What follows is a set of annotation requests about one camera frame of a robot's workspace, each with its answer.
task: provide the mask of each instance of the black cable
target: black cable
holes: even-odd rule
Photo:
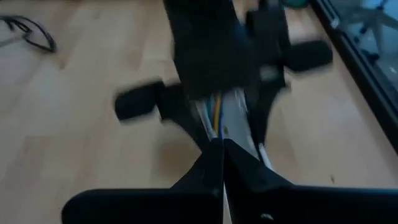
[[[50,53],[55,53],[57,51],[57,45],[52,36],[38,23],[24,16],[18,16],[18,15],[0,16],[0,21],[4,21],[11,31],[15,31],[15,26],[18,27],[21,31],[23,31],[25,34],[22,36],[22,38],[28,44]],[[27,21],[35,25],[39,29],[39,31],[41,31],[41,33],[44,35],[45,39],[47,40],[48,46],[40,45],[38,43],[31,41],[30,37],[33,34],[33,30],[29,28],[29,26],[27,26],[25,23],[23,23],[23,21]]]

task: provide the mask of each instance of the black base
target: black base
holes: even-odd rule
[[[361,93],[371,107],[384,133],[398,153],[398,111],[389,100],[388,88],[376,81],[375,68],[371,66],[363,52],[356,47],[354,40],[331,27],[331,22],[338,17],[326,0],[311,0],[310,4],[319,17],[330,39],[358,85]]]

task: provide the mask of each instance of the black plastic frame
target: black plastic frame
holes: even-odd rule
[[[398,138],[396,137],[398,133],[398,110],[396,106],[398,105],[394,106],[391,101],[397,97],[396,91],[392,90],[391,86],[384,83],[383,80],[377,79],[376,69],[370,65],[351,37],[331,27],[331,22],[338,17],[338,14],[328,0],[310,0],[310,4],[388,140],[398,153]]]

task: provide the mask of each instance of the yellow wire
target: yellow wire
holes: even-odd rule
[[[213,129],[217,135],[217,137],[219,136],[218,133],[218,123],[220,120],[220,111],[221,111],[221,94],[217,95],[216,98],[216,103],[215,103],[215,112],[214,112],[214,123],[213,123]]]

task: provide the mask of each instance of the wooden floor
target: wooden floor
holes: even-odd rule
[[[113,112],[118,89],[178,78],[161,0],[1,1],[0,12],[40,21],[59,46],[0,48],[0,223],[59,223],[82,190],[170,187],[190,168],[200,152],[179,127],[157,114],[120,125]],[[293,41],[327,38],[311,9],[287,17]],[[332,68],[290,79],[267,137],[276,171],[296,184],[398,187],[398,157],[337,52]]]

